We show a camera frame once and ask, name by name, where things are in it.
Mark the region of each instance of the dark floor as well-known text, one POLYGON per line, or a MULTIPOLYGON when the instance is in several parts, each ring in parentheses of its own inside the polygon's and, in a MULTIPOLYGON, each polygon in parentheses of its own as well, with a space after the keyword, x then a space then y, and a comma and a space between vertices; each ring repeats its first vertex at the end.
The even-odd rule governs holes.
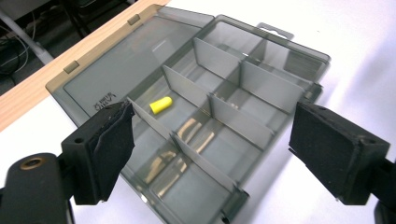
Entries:
MULTIPOLYGON (((99 19, 90 22, 90 29, 94 30, 100 27, 127 7, 126 4, 121 4, 109 10, 99 19)), ((30 36, 33 34, 34 24, 35 42, 43 46, 54 58, 81 40, 61 6, 52 6, 49 10, 36 16, 35 22, 28 24, 25 29, 25 32, 30 36)), ((26 53, 23 53, 22 44, 14 37, 2 36, 0 40, 0 95, 2 95, 43 67, 44 64, 31 50, 28 50, 28 61, 23 66, 26 53)))

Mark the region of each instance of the transparent gray lid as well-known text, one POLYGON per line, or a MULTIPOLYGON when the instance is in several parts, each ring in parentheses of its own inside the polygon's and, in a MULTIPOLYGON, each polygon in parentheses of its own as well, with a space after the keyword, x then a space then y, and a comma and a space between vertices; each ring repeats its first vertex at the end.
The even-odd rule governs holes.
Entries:
POLYGON ((222 223, 296 103, 317 99, 329 60, 226 16, 152 6, 47 87, 77 125, 130 101, 125 180, 164 222, 222 223), (165 96, 172 104, 153 113, 165 96))

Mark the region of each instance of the yellow earplug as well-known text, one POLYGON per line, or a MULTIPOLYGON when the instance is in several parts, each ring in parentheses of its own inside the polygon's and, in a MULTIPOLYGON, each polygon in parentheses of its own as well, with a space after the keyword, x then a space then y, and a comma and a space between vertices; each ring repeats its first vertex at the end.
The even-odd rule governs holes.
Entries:
POLYGON ((171 104, 172 98, 170 98, 169 96, 165 96, 162 99, 149 104, 149 107, 151 107, 152 112, 156 115, 168 108, 171 104))

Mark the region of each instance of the wooden edge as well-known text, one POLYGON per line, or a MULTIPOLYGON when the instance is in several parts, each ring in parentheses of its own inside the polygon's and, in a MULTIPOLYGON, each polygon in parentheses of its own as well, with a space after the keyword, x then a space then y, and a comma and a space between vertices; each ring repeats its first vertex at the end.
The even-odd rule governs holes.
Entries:
POLYGON ((79 41, 75 46, 55 58, 52 62, 26 78, 10 91, 1 95, 0 132, 42 100, 50 96, 50 93, 45 88, 46 84, 56 75, 60 74, 67 65, 93 49, 98 43, 120 29, 126 21, 132 18, 132 16, 142 12, 146 7, 152 4, 164 6, 169 1, 170 0, 145 0, 132 4, 115 18, 108 21, 102 27, 79 41))

